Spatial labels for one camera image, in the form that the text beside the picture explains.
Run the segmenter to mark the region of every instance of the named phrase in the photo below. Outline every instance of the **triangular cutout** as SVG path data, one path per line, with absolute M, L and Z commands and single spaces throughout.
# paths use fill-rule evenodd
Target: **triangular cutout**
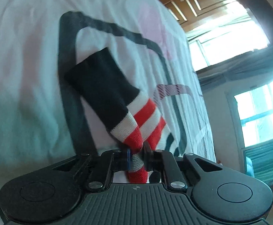
M 202 168 L 203 171 L 205 172 L 214 172 L 214 171 L 221 171 L 222 168 L 213 165 L 205 160 L 202 160 L 200 158 L 196 158 L 195 161 L 198 163 L 198 165 L 200 166 L 200 168 Z

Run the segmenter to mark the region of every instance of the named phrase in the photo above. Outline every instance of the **sock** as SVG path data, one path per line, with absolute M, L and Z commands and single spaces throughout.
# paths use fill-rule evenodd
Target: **sock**
M 174 141 L 154 102 L 127 81 L 107 48 L 77 64 L 65 74 L 65 79 L 85 98 L 107 130 L 130 147 L 129 181 L 146 183 L 143 142 L 148 141 L 155 150 L 165 149 Z

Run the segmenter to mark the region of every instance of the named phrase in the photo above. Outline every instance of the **metal screw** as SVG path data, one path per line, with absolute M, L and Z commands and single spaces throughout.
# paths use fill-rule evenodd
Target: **metal screw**
M 101 182 L 93 181 L 89 183 L 89 188 L 91 189 L 100 189 L 103 187 L 103 184 Z
M 170 186 L 174 189 L 182 189 L 185 187 L 185 184 L 180 181 L 171 182 Z

